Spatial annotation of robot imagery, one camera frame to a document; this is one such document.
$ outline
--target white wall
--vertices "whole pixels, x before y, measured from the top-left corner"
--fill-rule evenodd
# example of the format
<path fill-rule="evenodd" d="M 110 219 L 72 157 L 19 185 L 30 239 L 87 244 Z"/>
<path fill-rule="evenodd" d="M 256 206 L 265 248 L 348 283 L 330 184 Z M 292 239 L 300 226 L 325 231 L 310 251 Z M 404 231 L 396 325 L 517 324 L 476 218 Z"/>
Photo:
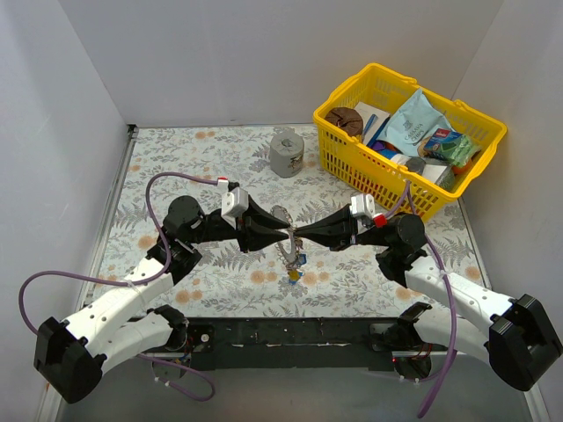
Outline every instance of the white wall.
<path fill-rule="evenodd" d="M 369 62 L 454 93 L 501 0 L 60 0 L 127 123 L 310 122 Z"/>
<path fill-rule="evenodd" d="M 127 128 L 56 0 L 0 0 L 0 419 L 33 420 L 45 381 L 18 314 L 27 276 L 86 271 Z M 28 289 L 35 324 L 64 317 L 79 283 Z"/>
<path fill-rule="evenodd" d="M 464 196 L 495 289 L 537 297 L 563 338 L 563 4 L 506 0 L 456 92 L 508 125 Z M 563 420 L 563 360 L 539 383 Z"/>

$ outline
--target floral tablecloth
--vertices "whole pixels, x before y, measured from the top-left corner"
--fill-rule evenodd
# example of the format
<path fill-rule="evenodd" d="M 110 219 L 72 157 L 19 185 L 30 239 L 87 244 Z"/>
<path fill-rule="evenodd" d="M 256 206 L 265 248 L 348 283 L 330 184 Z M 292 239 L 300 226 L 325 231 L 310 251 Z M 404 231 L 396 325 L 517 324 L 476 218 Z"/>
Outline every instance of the floral tablecloth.
<path fill-rule="evenodd" d="M 279 178 L 268 164 L 272 136 L 288 128 L 305 140 L 303 170 Z M 120 280 L 155 243 L 157 232 L 147 214 L 144 187 L 161 171 L 202 178 L 226 176 L 269 211 L 282 205 L 295 225 L 336 211 L 357 191 L 324 171 L 318 160 L 317 130 L 294 127 L 148 128 L 138 133 L 121 197 L 113 218 L 99 277 Z M 151 195 L 159 219 L 177 196 L 194 196 L 210 212 L 220 207 L 216 188 L 168 178 Z M 427 224 L 446 266 L 483 283 L 459 205 L 444 207 Z M 168 303 L 188 317 L 395 317 L 427 297 L 384 278 L 375 261 L 377 247 L 355 246 L 342 252 L 304 241 L 307 264 L 295 285 L 288 283 L 277 250 L 243 254 L 236 242 L 197 245 L 200 264 L 151 306 Z M 92 286 L 87 302 L 109 287 Z"/>

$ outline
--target purple cable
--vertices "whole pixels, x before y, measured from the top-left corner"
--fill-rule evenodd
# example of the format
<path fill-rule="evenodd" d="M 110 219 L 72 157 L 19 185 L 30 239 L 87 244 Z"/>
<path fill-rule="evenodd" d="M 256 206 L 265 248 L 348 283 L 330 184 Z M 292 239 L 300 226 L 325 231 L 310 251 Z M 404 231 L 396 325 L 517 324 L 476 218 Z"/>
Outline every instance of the purple cable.
<path fill-rule="evenodd" d="M 389 210 L 389 212 L 387 212 L 387 214 L 385 214 L 385 218 L 390 218 L 395 214 L 395 212 L 400 208 L 400 206 L 405 201 L 405 197 L 408 198 L 408 202 L 411 206 L 411 210 L 413 211 L 413 214 L 417 215 L 416 208 L 413 202 L 413 196 L 411 195 L 411 182 L 410 180 L 407 180 L 405 183 L 405 190 L 403 191 L 400 198 L 398 199 L 398 202 Z M 435 245 L 432 243 L 432 241 L 428 236 L 426 236 L 426 240 L 428 242 L 428 246 L 430 247 L 430 250 L 432 251 L 432 254 L 434 255 L 434 260 L 438 265 L 438 268 L 440 269 L 441 272 L 445 272 L 446 268 L 445 265 L 443 264 L 440 254 L 438 253 L 438 250 L 436 249 Z M 442 369 L 439 372 L 436 372 L 435 374 L 429 376 L 428 378 L 425 378 L 424 381 L 420 380 L 420 382 L 427 382 L 437 379 L 434 385 L 432 386 L 432 388 L 430 389 L 430 391 L 424 397 L 422 403 L 420 404 L 420 408 L 417 414 L 418 418 L 423 418 L 424 415 L 426 415 L 426 413 L 428 412 L 428 409 L 430 409 L 430 406 L 436 399 L 436 396 L 438 395 L 438 391 L 440 391 L 440 388 L 442 387 L 443 380 L 445 379 L 446 374 L 450 370 L 451 365 L 453 364 L 454 359 L 456 358 L 457 355 L 457 350 L 455 349 L 456 335 L 457 335 L 456 302 L 454 300 L 453 292 L 451 291 L 450 278 L 448 277 L 447 274 L 443 275 L 443 281 L 446 285 L 448 304 L 450 306 L 450 315 L 451 315 L 450 342 L 448 343 L 448 352 L 446 352 L 446 359 L 444 361 Z M 395 380 L 397 379 L 396 377 L 392 377 L 388 375 L 373 374 L 373 376 L 377 376 L 379 378 L 387 378 L 387 379 L 395 379 Z"/>
<path fill-rule="evenodd" d="M 156 280 L 158 277 L 160 277 L 162 274 L 164 274 L 166 272 L 166 270 L 168 269 L 168 266 L 170 266 L 170 263 L 172 261 L 172 253 L 170 251 L 170 245 L 168 244 L 168 241 L 166 240 L 165 234 L 163 233 L 162 229 L 160 228 L 160 224 L 158 223 L 157 217 L 155 216 L 155 212 L 152 209 L 152 205 L 150 204 L 150 189 L 151 189 L 152 185 L 158 179 L 163 178 L 163 177 L 168 177 L 168 176 L 174 176 L 176 178 L 186 178 L 188 180 L 192 180 L 194 182 L 199 182 L 199 183 L 204 183 L 204 184 L 207 184 L 207 185 L 217 185 L 216 180 L 206 180 L 205 178 L 197 178 L 195 176 L 190 176 L 190 175 L 184 174 L 184 173 L 178 173 L 176 171 L 165 171 L 165 172 L 162 172 L 162 173 L 158 173 L 155 176 L 153 176 L 152 178 L 150 178 L 149 183 L 147 184 L 147 187 L 145 189 L 144 197 L 145 197 L 145 200 L 147 202 L 147 211 L 149 212 L 150 219 L 155 223 L 155 226 L 157 227 L 158 235 L 162 239 L 162 243 L 165 247 L 166 262 L 165 262 L 165 265 L 162 267 L 162 269 L 158 273 L 151 275 L 150 277 L 148 277 L 146 279 L 134 281 L 132 284 L 135 285 L 135 286 Z M 24 323 L 26 323 L 27 328 L 29 328 L 31 330 L 31 332 L 35 335 L 37 335 L 37 329 L 33 326 L 32 322 L 30 321 L 29 317 L 27 316 L 26 307 L 24 305 L 24 292 L 26 291 L 27 286 L 32 281 L 34 281 L 35 279 L 38 279 L 39 277 L 43 277 L 44 275 L 56 275 L 56 276 L 59 276 L 59 277 L 66 277 L 66 278 L 69 278 L 69 279 L 77 279 L 77 280 L 82 280 L 82 281 L 89 281 L 91 283 L 105 284 L 106 286 L 115 286 L 115 287 L 127 287 L 127 286 L 129 286 L 128 283 L 125 283 L 125 282 L 122 282 L 122 281 L 102 280 L 102 279 L 97 279 L 95 277 L 89 277 L 87 275 L 67 273 L 65 271 L 48 270 L 48 271 L 41 271 L 39 273 L 35 273 L 31 277 L 29 277 L 26 281 L 24 281 L 24 284 L 21 285 L 21 288 L 19 289 L 19 294 L 18 294 L 19 313 L 21 314 L 21 317 L 24 320 Z"/>
<path fill-rule="evenodd" d="M 195 369 L 192 369 L 190 367 L 185 367 L 183 365 L 179 365 L 178 363 L 169 362 L 167 360 L 151 358 L 150 356 L 146 356 L 144 354 L 137 354 L 137 358 L 142 359 L 142 360 L 147 360 L 149 362 L 154 362 L 154 363 L 157 363 L 158 365 L 164 365 L 166 367 L 177 367 L 177 368 L 179 368 L 183 371 L 187 371 L 191 374 L 199 376 L 203 381 L 205 381 L 207 384 L 209 384 L 209 387 L 211 387 L 211 392 L 208 394 L 208 396 L 197 396 L 196 394 L 192 393 L 191 391 L 189 391 L 189 390 L 187 390 L 183 387 L 180 387 L 176 382 L 171 382 L 171 381 L 166 380 L 164 378 L 158 378 L 158 380 L 160 382 L 162 382 L 164 384 L 166 384 L 168 382 L 168 385 L 170 387 L 172 387 L 173 389 L 179 391 L 183 395 L 190 397 L 191 399 L 193 399 L 197 402 L 207 402 L 208 400 L 211 400 L 211 398 L 213 398 L 213 396 L 215 395 L 215 384 L 213 383 L 213 380 L 200 371 L 196 371 Z"/>
<path fill-rule="evenodd" d="M 405 189 L 407 190 L 406 196 L 408 198 L 409 204 L 411 205 L 411 210 L 413 211 L 413 214 L 416 215 L 416 208 L 414 207 L 411 190 L 409 189 L 409 186 L 406 186 Z M 445 272 L 446 268 L 445 265 L 443 264 L 442 257 L 440 257 L 440 254 L 438 253 L 438 250 L 436 249 L 435 245 L 432 243 L 432 241 L 428 236 L 426 236 L 426 240 L 428 242 L 428 246 L 430 247 L 430 250 L 434 255 L 436 264 L 438 265 L 438 268 L 440 268 L 440 272 Z M 426 413 L 428 412 L 428 409 L 430 409 L 430 406 L 436 399 L 436 396 L 438 395 L 438 391 L 440 391 L 440 388 L 442 387 L 443 380 L 446 378 L 446 375 L 448 374 L 448 371 L 450 370 L 451 365 L 454 363 L 454 359 L 456 358 L 457 355 L 457 351 L 455 349 L 456 335 L 457 335 L 456 301 L 454 300 L 454 294 L 451 291 L 450 277 L 448 277 L 448 274 L 443 275 L 443 282 L 446 285 L 446 292 L 448 294 L 448 304 L 450 306 L 450 315 L 451 315 L 450 342 L 448 343 L 448 352 L 446 352 L 446 360 L 444 361 L 442 370 L 439 373 L 437 373 L 438 376 L 436 382 L 434 383 L 434 385 L 432 386 L 430 391 L 426 394 L 424 400 L 420 404 L 419 412 L 416 415 L 418 418 L 423 418 L 424 415 L 426 415 Z"/>
<path fill-rule="evenodd" d="M 406 199 L 406 193 L 411 192 L 411 181 L 407 180 L 405 183 L 405 190 L 401 193 L 400 198 L 398 199 L 397 203 L 391 207 L 389 211 L 385 213 L 385 218 L 391 218 L 397 212 L 397 210 L 403 205 Z"/>

